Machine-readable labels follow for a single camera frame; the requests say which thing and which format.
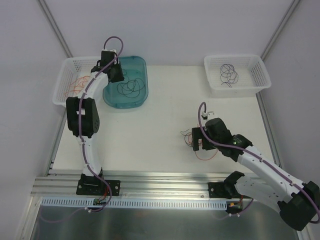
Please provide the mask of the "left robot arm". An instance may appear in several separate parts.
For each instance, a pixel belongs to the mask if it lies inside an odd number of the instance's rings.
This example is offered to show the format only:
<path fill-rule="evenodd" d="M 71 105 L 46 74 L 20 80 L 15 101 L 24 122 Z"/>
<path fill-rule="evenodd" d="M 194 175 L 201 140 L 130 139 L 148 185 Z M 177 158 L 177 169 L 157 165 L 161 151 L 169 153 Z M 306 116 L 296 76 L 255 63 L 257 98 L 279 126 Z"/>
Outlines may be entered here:
<path fill-rule="evenodd" d="M 103 89 L 110 83 L 124 80 L 119 54 L 115 50 L 102 50 L 101 58 L 91 69 L 91 80 L 76 96 L 66 99 L 67 126 L 77 138 L 84 161 L 78 181 L 77 195 L 112 195 L 112 187 L 104 180 L 103 168 L 98 156 L 96 137 L 100 128 L 97 103 Z"/>

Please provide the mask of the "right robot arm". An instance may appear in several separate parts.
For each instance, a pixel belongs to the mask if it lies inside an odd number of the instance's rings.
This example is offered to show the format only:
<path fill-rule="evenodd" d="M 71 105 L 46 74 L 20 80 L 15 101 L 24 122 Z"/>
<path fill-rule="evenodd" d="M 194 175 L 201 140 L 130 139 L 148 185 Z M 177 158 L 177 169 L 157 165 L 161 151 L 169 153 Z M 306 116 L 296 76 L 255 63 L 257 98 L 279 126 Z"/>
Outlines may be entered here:
<path fill-rule="evenodd" d="M 264 181 L 259 183 L 234 171 L 222 183 L 210 183 L 211 194 L 225 199 L 242 195 L 257 200 L 276 211 L 296 231 L 302 231 L 307 224 L 319 224 L 314 219 L 320 215 L 320 188 L 316 183 L 305 183 L 268 161 L 246 137 L 231 134 L 221 118 L 200 116 L 198 121 L 198 127 L 192 129 L 195 152 L 202 141 L 204 150 L 218 150 Z"/>

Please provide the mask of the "teal transparent plastic tub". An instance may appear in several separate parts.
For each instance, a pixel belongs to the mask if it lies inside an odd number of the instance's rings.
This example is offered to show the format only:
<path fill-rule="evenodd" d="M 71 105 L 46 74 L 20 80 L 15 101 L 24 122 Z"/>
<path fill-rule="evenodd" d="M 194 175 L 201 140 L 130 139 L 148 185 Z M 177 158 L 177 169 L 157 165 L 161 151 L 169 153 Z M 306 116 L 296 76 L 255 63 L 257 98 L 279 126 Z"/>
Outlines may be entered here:
<path fill-rule="evenodd" d="M 109 83 L 103 89 L 104 102 L 115 109 L 140 107 L 148 97 L 147 65 L 139 56 L 119 58 L 124 80 Z"/>

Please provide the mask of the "white plastic basket left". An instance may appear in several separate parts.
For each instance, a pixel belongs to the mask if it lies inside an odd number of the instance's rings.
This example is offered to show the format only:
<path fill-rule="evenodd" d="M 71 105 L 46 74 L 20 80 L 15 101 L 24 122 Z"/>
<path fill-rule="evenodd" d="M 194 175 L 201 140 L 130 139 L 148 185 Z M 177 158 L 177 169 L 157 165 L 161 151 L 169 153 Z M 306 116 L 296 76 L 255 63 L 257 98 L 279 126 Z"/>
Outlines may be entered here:
<path fill-rule="evenodd" d="M 96 65 L 99 57 L 72 57 L 64 60 L 57 77 L 52 102 L 57 106 L 66 107 L 67 98 L 94 99 L 98 104 L 103 97 L 103 89 L 108 85 L 108 75 L 91 69 Z"/>

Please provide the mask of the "white plastic basket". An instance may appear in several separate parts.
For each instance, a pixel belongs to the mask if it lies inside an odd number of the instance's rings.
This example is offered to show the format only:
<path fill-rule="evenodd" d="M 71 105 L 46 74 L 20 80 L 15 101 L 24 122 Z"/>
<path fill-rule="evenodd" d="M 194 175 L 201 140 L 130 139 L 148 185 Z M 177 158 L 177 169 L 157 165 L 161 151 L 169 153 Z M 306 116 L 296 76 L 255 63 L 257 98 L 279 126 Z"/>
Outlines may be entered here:
<path fill-rule="evenodd" d="M 213 98 L 253 97 L 272 86 L 258 55 L 208 55 L 204 57 L 204 69 Z"/>
<path fill-rule="evenodd" d="M 96 65 L 99 57 L 72 57 L 64 60 L 57 77 L 52 102 L 57 106 L 66 107 L 67 98 L 94 99 L 98 104 L 103 97 L 103 89 L 108 85 L 108 75 L 91 69 Z"/>

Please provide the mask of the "white plastic basket right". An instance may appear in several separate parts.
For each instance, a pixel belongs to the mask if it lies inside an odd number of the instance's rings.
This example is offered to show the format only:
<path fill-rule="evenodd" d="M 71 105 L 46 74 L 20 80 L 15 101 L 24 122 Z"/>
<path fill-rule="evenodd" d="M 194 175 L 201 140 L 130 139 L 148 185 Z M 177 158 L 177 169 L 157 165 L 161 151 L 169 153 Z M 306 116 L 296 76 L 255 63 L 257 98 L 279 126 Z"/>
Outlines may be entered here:
<path fill-rule="evenodd" d="M 213 98 L 253 97 L 272 86 L 258 55 L 208 55 L 204 57 L 204 69 Z"/>

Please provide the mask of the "aluminium frame post left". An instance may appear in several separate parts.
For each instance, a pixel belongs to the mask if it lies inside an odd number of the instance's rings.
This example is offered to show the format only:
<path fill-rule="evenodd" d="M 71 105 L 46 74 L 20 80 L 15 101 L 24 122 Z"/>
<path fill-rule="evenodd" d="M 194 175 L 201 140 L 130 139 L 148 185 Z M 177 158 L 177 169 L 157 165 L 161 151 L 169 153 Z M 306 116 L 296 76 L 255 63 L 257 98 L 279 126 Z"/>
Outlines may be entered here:
<path fill-rule="evenodd" d="M 39 5 L 45 19 L 47 20 L 54 36 L 56 37 L 60 47 L 62 48 L 65 56 L 67 58 L 73 58 L 73 54 L 55 20 L 54 15 L 52 14 L 52 11 L 50 10 L 49 5 L 47 4 L 46 0 L 36 0 L 37 4 Z"/>

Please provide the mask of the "aluminium frame post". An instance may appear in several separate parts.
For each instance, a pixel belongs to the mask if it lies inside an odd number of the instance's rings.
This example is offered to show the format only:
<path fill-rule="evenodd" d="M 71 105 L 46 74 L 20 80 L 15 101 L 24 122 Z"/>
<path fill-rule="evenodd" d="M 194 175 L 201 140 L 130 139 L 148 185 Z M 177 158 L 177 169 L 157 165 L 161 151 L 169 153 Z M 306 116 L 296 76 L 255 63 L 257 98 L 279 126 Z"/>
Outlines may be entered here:
<path fill-rule="evenodd" d="M 279 24 L 277 25 L 275 31 L 273 32 L 271 38 L 269 39 L 267 45 L 265 46 L 260 58 L 262 61 L 265 61 L 269 54 L 271 53 L 272 49 L 275 47 L 277 40 L 281 36 L 282 32 L 286 28 L 287 24 L 291 20 L 294 13 L 299 8 L 300 4 L 302 3 L 302 0 L 292 0 L 289 7 L 285 11 L 283 17 L 281 18 Z"/>
<path fill-rule="evenodd" d="M 49 5 L 47 4 L 46 0 L 36 0 L 37 4 L 39 5 L 45 19 L 47 20 L 54 36 L 56 37 L 60 47 L 62 48 L 65 56 L 67 58 L 73 58 L 73 54 L 55 20 L 54 15 L 52 14 L 52 11 L 50 10 Z"/>

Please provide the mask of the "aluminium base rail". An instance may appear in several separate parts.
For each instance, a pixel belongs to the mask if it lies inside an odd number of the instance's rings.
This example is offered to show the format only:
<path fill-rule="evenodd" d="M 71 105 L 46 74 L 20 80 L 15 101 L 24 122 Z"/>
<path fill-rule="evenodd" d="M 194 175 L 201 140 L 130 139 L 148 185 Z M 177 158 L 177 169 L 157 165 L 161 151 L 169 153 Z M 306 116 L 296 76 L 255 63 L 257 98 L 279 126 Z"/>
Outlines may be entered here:
<path fill-rule="evenodd" d="M 46 176 L 35 178 L 31 196 L 75 197 L 80 170 L 52 169 Z M 222 182 L 229 173 L 173 173 L 104 171 L 106 180 L 119 180 L 119 198 L 207 200 L 209 182 Z"/>

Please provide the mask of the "aluminium frame post right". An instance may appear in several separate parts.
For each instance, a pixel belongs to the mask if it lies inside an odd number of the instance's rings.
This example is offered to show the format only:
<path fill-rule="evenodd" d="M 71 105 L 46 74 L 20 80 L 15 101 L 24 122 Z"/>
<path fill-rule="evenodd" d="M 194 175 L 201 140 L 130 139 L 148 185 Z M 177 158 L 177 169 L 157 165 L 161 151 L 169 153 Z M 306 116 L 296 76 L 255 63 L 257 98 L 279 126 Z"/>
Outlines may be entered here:
<path fill-rule="evenodd" d="M 265 61 L 269 54 L 271 53 L 272 49 L 275 47 L 277 40 L 281 36 L 282 32 L 286 28 L 287 24 L 291 20 L 294 13 L 299 8 L 300 4 L 302 3 L 302 0 L 292 0 L 289 7 L 285 11 L 283 17 L 281 18 L 279 24 L 277 25 L 275 31 L 273 32 L 271 38 L 269 39 L 267 45 L 265 46 L 260 58 L 262 61 Z"/>

